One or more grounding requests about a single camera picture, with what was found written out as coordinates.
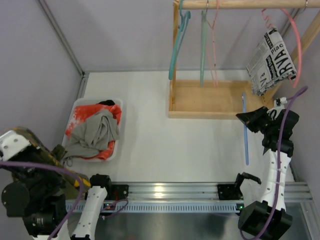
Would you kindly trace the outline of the light blue plastic hanger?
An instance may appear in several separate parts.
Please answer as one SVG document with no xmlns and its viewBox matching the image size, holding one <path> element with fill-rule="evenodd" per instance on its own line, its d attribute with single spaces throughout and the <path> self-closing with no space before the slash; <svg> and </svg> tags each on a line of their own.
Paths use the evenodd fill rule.
<svg viewBox="0 0 320 240">
<path fill-rule="evenodd" d="M 245 92 L 242 93 L 242 111 L 243 113 L 246 112 L 246 94 Z M 243 136 L 244 136 L 244 153 L 245 153 L 245 164 L 248 166 L 249 162 L 249 143 L 248 143 L 248 131 L 247 126 L 243 126 Z"/>
</svg>

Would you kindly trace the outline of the grey trousers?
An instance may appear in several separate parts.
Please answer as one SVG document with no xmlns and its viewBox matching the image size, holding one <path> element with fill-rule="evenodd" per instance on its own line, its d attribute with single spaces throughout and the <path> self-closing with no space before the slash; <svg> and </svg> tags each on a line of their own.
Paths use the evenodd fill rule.
<svg viewBox="0 0 320 240">
<path fill-rule="evenodd" d="M 63 160 L 106 161 L 119 139 L 117 119 L 108 109 L 101 109 L 70 130 Z"/>
</svg>

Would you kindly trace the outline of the pink wire hanger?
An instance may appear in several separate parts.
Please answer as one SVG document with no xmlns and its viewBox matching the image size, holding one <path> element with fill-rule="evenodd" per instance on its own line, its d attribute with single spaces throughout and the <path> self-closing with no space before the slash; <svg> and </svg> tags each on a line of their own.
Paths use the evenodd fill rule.
<svg viewBox="0 0 320 240">
<path fill-rule="evenodd" d="M 211 30 L 211 37 L 212 37 L 212 54 L 213 54 L 213 60 L 211 58 L 211 54 L 209 53 L 209 50 L 206 50 L 206 56 L 207 60 L 209 63 L 209 70 L 210 74 L 212 77 L 213 81 L 213 86 L 217 87 L 218 86 L 218 73 L 217 73 L 217 55 L 216 55 L 216 41 L 215 41 L 215 25 L 216 25 L 216 20 L 218 17 L 218 12 L 219 12 L 219 7 L 220 7 L 220 1 L 216 0 L 216 12 L 214 15 L 213 22 L 210 23 L 208 20 L 206 20 L 206 23 L 210 27 Z"/>
</svg>

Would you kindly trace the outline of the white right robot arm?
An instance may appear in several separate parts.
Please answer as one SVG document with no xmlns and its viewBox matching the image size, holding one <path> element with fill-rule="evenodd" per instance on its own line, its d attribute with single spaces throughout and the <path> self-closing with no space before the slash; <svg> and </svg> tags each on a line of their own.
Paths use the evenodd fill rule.
<svg viewBox="0 0 320 240">
<path fill-rule="evenodd" d="M 290 137 L 300 116 L 284 106 L 238 113 L 236 117 L 253 133 L 262 133 L 263 175 L 255 179 L 252 202 L 240 212 L 238 228 L 254 239 L 278 240 L 291 227 L 293 218 L 286 213 L 285 181 L 294 143 Z"/>
</svg>

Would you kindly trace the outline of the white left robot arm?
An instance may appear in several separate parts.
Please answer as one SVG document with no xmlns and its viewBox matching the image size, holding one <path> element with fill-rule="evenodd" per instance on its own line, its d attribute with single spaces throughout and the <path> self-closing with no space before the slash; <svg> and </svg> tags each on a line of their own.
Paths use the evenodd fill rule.
<svg viewBox="0 0 320 240">
<path fill-rule="evenodd" d="M 54 162 L 46 162 L 40 148 L 32 145 L 0 148 L 0 166 L 12 173 L 13 182 L 1 193 L 10 218 L 22 218 L 35 240 L 92 240 L 103 202 L 112 189 L 108 175 L 89 180 Z M 82 194 L 87 198 L 79 226 L 72 234 L 68 219 Z"/>
</svg>

